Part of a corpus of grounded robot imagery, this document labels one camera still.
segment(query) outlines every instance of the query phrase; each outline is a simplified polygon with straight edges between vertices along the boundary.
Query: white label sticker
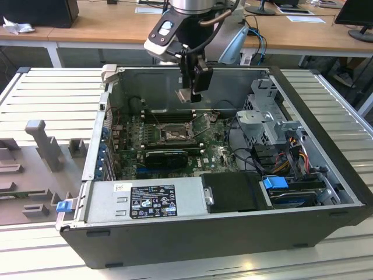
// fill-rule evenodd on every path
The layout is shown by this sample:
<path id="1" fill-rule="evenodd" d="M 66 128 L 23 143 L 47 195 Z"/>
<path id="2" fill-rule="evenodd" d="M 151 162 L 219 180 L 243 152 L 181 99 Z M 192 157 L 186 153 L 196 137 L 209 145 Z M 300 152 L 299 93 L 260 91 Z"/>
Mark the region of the white label sticker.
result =
<path id="1" fill-rule="evenodd" d="M 130 191 L 132 183 L 114 184 L 114 191 Z"/>

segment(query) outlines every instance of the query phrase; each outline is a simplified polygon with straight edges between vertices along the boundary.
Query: motherboard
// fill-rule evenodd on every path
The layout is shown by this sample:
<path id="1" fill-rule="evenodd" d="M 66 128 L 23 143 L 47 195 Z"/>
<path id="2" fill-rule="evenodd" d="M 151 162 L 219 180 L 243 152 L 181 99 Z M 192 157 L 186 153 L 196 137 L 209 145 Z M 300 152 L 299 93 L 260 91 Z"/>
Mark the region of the motherboard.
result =
<path id="1" fill-rule="evenodd" d="M 228 119 L 210 112 L 177 118 L 134 115 L 114 130 L 117 178 L 196 177 L 237 171 L 226 142 L 227 130 Z"/>

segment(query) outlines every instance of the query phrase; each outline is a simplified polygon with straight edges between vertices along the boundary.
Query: computer monitor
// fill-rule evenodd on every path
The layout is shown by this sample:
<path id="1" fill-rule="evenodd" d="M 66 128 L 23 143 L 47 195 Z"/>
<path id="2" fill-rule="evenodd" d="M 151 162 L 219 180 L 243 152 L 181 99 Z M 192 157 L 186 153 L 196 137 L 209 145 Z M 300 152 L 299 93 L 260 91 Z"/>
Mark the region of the computer monitor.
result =
<path id="1" fill-rule="evenodd" d="M 363 26 L 360 31 L 349 30 L 349 35 L 356 40 L 373 43 L 373 34 L 367 32 L 373 26 L 373 0 L 347 0 L 335 23 Z"/>

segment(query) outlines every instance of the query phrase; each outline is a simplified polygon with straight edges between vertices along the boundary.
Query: green circuit board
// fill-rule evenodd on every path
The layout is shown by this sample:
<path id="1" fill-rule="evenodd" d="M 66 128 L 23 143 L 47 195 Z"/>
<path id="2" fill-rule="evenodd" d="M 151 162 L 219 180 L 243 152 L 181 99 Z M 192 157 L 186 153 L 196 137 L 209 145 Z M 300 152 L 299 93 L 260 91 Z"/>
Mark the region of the green circuit board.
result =
<path id="1" fill-rule="evenodd" d="M 212 118 L 211 113 L 197 115 L 190 122 L 172 123 L 147 123 L 140 117 L 132 117 L 119 132 L 116 154 L 120 173 L 117 176 L 122 180 L 160 179 L 237 171 L 235 159 L 224 141 L 227 129 L 227 121 Z M 188 152 L 187 166 L 164 170 L 147 168 L 146 153 L 156 150 Z"/>

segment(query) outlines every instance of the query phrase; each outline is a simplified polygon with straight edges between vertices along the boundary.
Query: aluminum profile table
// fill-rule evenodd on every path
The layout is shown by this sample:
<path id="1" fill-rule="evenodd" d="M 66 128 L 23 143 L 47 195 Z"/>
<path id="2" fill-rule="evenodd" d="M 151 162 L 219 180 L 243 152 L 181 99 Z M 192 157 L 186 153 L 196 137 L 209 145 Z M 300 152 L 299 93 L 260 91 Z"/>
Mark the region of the aluminum profile table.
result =
<path id="1" fill-rule="evenodd" d="M 24 128 L 28 120 L 44 120 L 47 136 L 60 145 L 71 138 L 88 144 L 103 91 L 100 68 L 31 68 L 17 73 L 0 95 L 0 138 L 34 145 Z"/>
<path id="2" fill-rule="evenodd" d="M 309 70 L 283 71 L 365 184 L 373 190 L 373 129 L 322 75 Z M 294 112 L 285 108 L 296 120 Z"/>
<path id="3" fill-rule="evenodd" d="M 372 189 L 373 141 L 369 125 L 322 77 L 309 71 L 283 72 Z M 337 230 L 314 248 L 98 271 L 85 266 L 60 237 L 54 223 L 43 223 L 0 227 L 0 278 L 372 279 L 372 247 L 373 219 L 369 218 L 358 226 Z"/>

